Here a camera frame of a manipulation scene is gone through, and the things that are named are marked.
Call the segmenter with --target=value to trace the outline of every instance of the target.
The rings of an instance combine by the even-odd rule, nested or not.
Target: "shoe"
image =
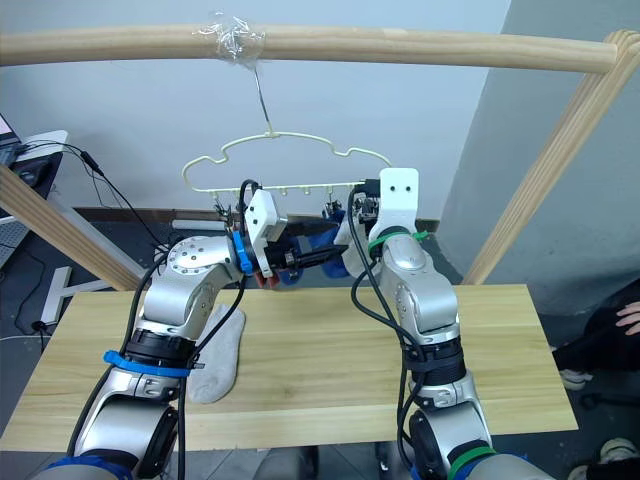
[[[551,351],[556,350],[556,347],[551,347]],[[582,390],[587,382],[593,380],[593,375],[587,372],[579,372],[578,370],[559,370],[560,378],[562,379],[562,383],[564,388],[567,390],[572,390],[574,392],[578,390]]]
[[[567,480],[587,480],[587,465],[580,465],[571,470]]]
[[[626,438],[613,438],[606,442],[600,449],[601,464],[619,462],[628,458],[639,458],[640,452],[631,440]]]

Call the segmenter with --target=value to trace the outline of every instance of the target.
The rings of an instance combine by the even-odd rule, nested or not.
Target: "floor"
[[[96,224],[96,227],[140,264],[149,266],[153,249],[144,231],[138,225],[102,222]],[[166,225],[152,225],[152,228],[158,235],[163,236],[162,238],[169,233]],[[458,283],[461,279],[460,275],[443,258],[437,242],[434,239],[427,239],[424,246],[433,256],[436,268],[452,283]],[[71,284],[95,279],[46,242],[29,234],[0,273],[0,336],[2,338],[20,335],[13,325],[15,312],[20,302],[38,282],[41,266],[29,254],[44,261],[46,268],[42,283],[25,302],[18,319],[26,330],[30,330],[29,325],[40,317],[48,284],[55,268],[71,266],[73,268]],[[328,280],[319,268],[314,268],[304,273],[298,286],[346,286],[350,285],[350,282],[349,279]],[[541,318],[549,343],[554,345],[578,336],[586,320],[584,315]],[[4,431],[39,356],[40,339],[37,336],[0,343],[0,432]],[[494,437],[494,446],[499,451],[526,454],[534,464],[555,478],[566,478],[572,467],[591,459],[601,444],[609,438],[623,436],[640,444],[640,416],[637,414],[637,409],[601,405],[587,411],[579,403],[583,393],[621,391],[640,394],[638,376],[599,374],[583,392],[569,392],[569,398],[580,425],[579,431],[500,435]],[[190,452],[187,457],[188,478],[194,480],[251,479],[266,453],[266,451],[255,450]],[[47,452],[0,452],[0,480],[30,478],[35,472],[60,456],[60,454]],[[175,478],[176,463],[175,459],[171,462],[171,471],[165,478]],[[373,444],[320,447],[319,478],[377,479],[377,462]]]

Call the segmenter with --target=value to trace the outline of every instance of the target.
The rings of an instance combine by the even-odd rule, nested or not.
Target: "white stand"
[[[47,300],[44,302],[42,316],[40,320],[46,325],[57,324],[62,309],[62,302],[65,298],[71,297],[78,292],[95,292],[96,290],[104,290],[109,288],[107,282],[96,280],[94,282],[82,283],[67,287],[69,277],[71,276],[71,267],[56,268],[49,286]]]

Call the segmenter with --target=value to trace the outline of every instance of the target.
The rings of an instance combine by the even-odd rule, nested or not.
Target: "wire hanger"
[[[336,149],[336,146],[334,145],[334,143],[324,137],[319,137],[316,135],[311,135],[308,133],[300,133],[300,132],[280,132],[280,131],[275,131],[273,129],[273,126],[271,125],[271,120],[269,119],[269,113],[267,112],[267,107],[265,105],[264,102],[264,97],[262,96],[262,88],[260,87],[260,77],[258,76],[258,70],[255,68],[253,69],[253,73],[256,79],[256,87],[258,89],[258,98],[260,99],[260,106],[262,107],[262,113],[264,114],[264,119],[267,123],[267,131],[263,134],[260,135],[251,135],[249,137],[243,137],[243,138],[238,138],[236,140],[233,140],[231,142],[228,142],[226,144],[224,144],[222,146],[222,148],[220,149],[220,152],[222,153],[222,157],[215,159],[210,157],[209,155],[203,155],[201,157],[195,158],[193,160],[191,160],[190,162],[187,162],[184,167],[182,168],[182,178],[184,179],[185,183],[187,184],[187,186],[189,188],[191,188],[191,190],[193,190],[194,192],[204,192],[204,193],[210,193],[211,195],[213,195],[214,198],[218,197],[219,193],[223,193],[223,192],[234,192],[236,194],[239,193],[240,189],[239,188],[198,188],[195,187],[189,180],[189,177],[187,175],[187,172],[189,171],[189,169],[191,167],[193,167],[194,165],[197,165],[198,163],[201,162],[210,162],[213,163],[215,165],[219,165],[221,163],[225,163],[227,161],[229,161],[229,154],[227,153],[227,150],[230,149],[231,147],[234,147],[236,145],[240,145],[241,143],[247,143],[247,142],[252,142],[252,141],[256,141],[256,140],[262,140],[262,139],[276,139],[276,138],[280,138],[280,137],[296,137],[296,138],[303,138],[306,140],[313,140],[316,142],[321,142],[324,143],[326,145],[329,146],[329,148],[331,149],[331,153],[333,153],[336,156],[339,157],[348,157],[350,156],[353,152],[358,152],[358,153],[363,153],[365,155],[370,155],[372,157],[378,158],[379,160],[382,160],[385,164],[387,164],[387,166],[391,167],[393,166],[391,164],[391,161],[385,157],[384,155],[382,155],[381,153],[375,152],[373,150],[367,150],[365,148],[360,148],[360,147],[349,147],[347,149],[346,152],[340,152]],[[279,190],[280,193],[282,195],[287,195],[287,192],[289,189],[301,189],[305,195],[309,195],[311,193],[311,189],[315,189],[315,188],[325,188],[327,190],[327,193],[331,194],[333,193],[333,188],[334,187],[348,187],[348,188],[353,188],[353,186],[358,185],[362,182],[344,182],[344,183],[315,183],[315,184],[297,184],[297,185],[275,185],[275,186],[264,186],[263,188],[265,190]]]

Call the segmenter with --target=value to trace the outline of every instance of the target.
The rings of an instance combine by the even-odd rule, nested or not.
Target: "gray wall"
[[[640,30],[638,0],[513,0],[504,33],[602,40]],[[466,272],[581,75],[492,70],[438,231]],[[487,283],[525,282],[538,311],[588,309],[640,277],[640,72]]]

